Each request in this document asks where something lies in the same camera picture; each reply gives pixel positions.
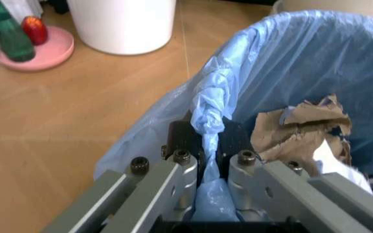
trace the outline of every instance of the pink plate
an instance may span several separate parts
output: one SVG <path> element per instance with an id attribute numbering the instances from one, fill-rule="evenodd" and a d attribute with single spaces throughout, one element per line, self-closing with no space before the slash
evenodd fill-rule
<path id="1" fill-rule="evenodd" d="M 47 26 L 47 41 L 35 48 L 35 57 L 27 62 L 9 60 L 0 50 L 0 63 L 11 69 L 23 71 L 37 71 L 54 67 L 73 53 L 74 38 L 71 33 L 54 26 Z"/>

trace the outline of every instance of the blue plastic bag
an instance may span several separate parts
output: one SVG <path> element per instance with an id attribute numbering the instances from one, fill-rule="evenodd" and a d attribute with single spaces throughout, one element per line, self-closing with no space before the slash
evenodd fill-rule
<path id="1" fill-rule="evenodd" d="M 281 13 L 236 33 L 189 82 L 165 95 L 96 165 L 123 171 L 136 156 L 160 159 L 168 125 L 188 109 L 208 160 L 195 220 L 235 221 L 214 163 L 222 117 L 249 133 L 257 113 L 335 93 L 353 123 L 354 165 L 373 171 L 373 18 L 326 11 Z"/>

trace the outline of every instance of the green bottle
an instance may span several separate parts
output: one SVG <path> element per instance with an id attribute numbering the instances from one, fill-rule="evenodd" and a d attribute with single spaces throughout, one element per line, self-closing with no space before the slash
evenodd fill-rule
<path id="1" fill-rule="evenodd" d="M 1 2 L 0 49 L 15 62 L 29 61 L 35 57 L 31 40 Z"/>

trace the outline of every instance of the cardboard scrap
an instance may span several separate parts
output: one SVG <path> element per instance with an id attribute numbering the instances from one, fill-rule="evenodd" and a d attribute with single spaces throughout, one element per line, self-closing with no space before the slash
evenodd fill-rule
<path id="1" fill-rule="evenodd" d="M 351 164 L 349 143 L 329 134 L 335 127 L 340 128 L 343 136 L 351 133 L 351 120 L 343 113 L 336 95 L 327 96 L 316 105 L 305 100 L 296 107 L 259 113 L 251 144 L 266 162 L 296 161 L 316 176 L 319 171 L 313 152 L 324 139 L 339 161 Z"/>

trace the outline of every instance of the white paper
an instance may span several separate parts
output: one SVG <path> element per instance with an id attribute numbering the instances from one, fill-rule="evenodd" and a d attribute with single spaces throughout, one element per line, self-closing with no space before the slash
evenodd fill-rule
<path id="1" fill-rule="evenodd" d="M 313 159 L 316 161 L 321 174 L 336 172 L 373 195 L 371 186 L 362 173 L 338 161 L 332 154 L 326 140 L 313 152 Z"/>

